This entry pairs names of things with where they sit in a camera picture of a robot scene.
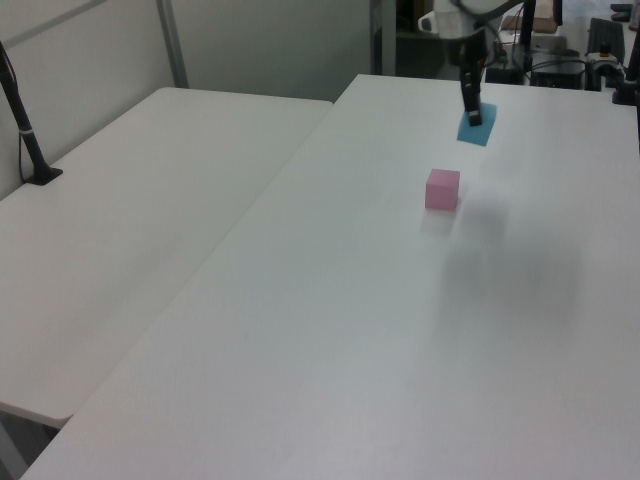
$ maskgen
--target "white wall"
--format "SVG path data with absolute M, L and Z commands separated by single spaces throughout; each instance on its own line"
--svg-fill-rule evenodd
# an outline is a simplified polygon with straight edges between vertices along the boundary
M 370 0 L 173 0 L 191 88 L 335 101 L 371 72 Z
M 155 0 L 107 0 L 7 53 L 48 163 L 154 90 L 173 85 Z M 0 97 L 3 198 L 20 182 L 18 130 Z M 30 167 L 28 156 L 23 165 Z

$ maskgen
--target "white tabletop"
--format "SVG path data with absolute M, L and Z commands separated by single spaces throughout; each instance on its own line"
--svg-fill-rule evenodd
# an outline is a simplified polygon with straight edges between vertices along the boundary
M 0 409 L 64 424 L 330 106 L 159 90 L 0 202 Z
M 635 110 L 484 99 L 358 77 L 24 479 L 639 478 Z

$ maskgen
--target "floor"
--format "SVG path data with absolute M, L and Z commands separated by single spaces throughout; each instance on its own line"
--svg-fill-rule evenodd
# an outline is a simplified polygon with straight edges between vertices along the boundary
M 0 412 L 0 480 L 18 480 L 57 433 L 54 428 Z

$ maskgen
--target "black stand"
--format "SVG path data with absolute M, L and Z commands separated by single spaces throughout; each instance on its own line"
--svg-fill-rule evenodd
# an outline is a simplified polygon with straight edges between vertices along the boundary
M 51 180 L 62 175 L 62 170 L 59 168 L 52 168 L 47 165 L 42 156 L 42 151 L 36 140 L 36 135 L 33 133 L 33 128 L 29 122 L 29 117 L 22 104 L 22 99 L 18 93 L 18 86 L 11 73 L 11 67 L 2 43 L 0 42 L 0 82 L 9 106 L 13 112 L 13 116 L 18 124 L 18 130 L 20 130 L 20 136 L 24 140 L 24 144 L 27 147 L 31 162 L 33 163 L 33 176 L 25 180 L 27 183 L 33 183 L 34 185 L 46 185 Z
M 629 67 L 623 78 L 620 78 L 616 91 L 613 94 L 613 103 L 616 105 L 636 105 L 636 92 L 638 90 L 638 74 L 640 73 L 640 31 L 636 32 L 633 49 L 629 57 Z

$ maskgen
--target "table leg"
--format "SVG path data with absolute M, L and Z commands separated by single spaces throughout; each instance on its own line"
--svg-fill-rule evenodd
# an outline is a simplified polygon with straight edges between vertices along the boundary
M 0 422 L 0 462 L 14 479 L 20 478 L 29 467 L 13 444 L 11 437 Z
M 396 75 L 396 0 L 382 0 L 382 74 Z

